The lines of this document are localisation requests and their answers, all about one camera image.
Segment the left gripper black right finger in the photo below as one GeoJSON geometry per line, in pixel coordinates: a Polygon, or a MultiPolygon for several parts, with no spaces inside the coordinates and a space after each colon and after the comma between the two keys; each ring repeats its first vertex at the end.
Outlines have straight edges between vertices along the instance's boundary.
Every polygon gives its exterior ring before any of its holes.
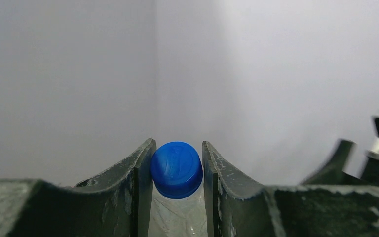
{"type": "Polygon", "coordinates": [[[379,237],[379,187],[267,186],[202,143],[210,237],[379,237]]]}

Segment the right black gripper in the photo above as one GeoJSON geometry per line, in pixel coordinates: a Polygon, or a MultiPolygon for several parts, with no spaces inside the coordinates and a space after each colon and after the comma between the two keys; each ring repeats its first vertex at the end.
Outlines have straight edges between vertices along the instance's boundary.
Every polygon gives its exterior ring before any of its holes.
{"type": "Polygon", "coordinates": [[[309,175],[302,185],[341,185],[341,186],[378,186],[379,187],[379,153],[367,151],[367,162],[360,178],[349,175],[343,168],[349,160],[356,143],[339,139],[337,146],[327,162],[309,175]]]}

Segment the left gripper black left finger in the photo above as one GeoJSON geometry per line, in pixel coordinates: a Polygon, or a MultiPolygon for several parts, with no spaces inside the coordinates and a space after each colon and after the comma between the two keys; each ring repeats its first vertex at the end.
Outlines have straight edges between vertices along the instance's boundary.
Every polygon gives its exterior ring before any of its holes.
{"type": "Polygon", "coordinates": [[[156,151],[132,154],[73,187],[42,179],[0,179],[0,237],[145,237],[156,151]]]}

